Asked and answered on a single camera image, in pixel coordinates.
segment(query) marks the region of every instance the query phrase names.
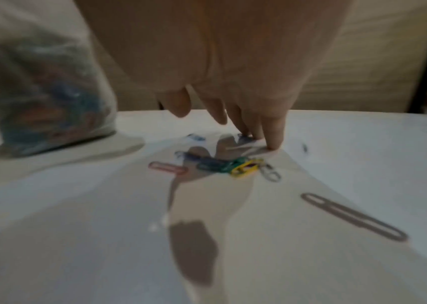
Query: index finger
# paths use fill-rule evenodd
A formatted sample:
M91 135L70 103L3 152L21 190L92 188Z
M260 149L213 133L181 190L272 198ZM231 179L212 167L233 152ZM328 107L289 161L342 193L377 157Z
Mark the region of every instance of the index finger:
M263 135L267 142L267 148L277 150L284 141L285 122L287 120L287 112L279 117L262 116L260 121L262 123Z

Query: background wall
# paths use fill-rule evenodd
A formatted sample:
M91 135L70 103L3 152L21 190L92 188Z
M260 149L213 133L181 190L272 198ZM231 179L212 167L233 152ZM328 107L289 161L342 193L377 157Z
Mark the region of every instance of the background wall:
M96 43L121 110L157 109ZM357 0L294 109L404 112L427 60L427 0ZM195 108L202 108L192 97Z

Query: chain of paper clips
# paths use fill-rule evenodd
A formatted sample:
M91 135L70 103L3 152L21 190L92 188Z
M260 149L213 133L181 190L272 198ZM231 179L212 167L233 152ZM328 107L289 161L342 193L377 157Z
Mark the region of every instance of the chain of paper clips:
M279 182L282 179L275 168L261 158L250 159L248 157L239 157L233 160L224 160L209 156L200 156L184 151L177 151L175 156L187 161L197 162L196 168L198 170L214 173L228 173L234 178L244 177L258 170L265 179L271 182ZM150 169L175 173L176 175L182 175L188 172L187 167L161 162L152 162L148 167Z

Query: hand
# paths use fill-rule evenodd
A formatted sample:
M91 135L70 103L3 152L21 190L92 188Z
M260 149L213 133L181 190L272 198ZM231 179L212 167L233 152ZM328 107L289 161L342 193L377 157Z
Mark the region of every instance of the hand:
M191 84L220 124L277 149L353 0L75 0L131 79L178 117Z

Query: plastic bag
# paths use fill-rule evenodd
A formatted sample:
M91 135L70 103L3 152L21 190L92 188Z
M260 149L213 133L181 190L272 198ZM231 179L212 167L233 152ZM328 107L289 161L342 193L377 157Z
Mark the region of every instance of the plastic bag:
M116 111L71 0L0 0L0 133L12 154L112 134Z

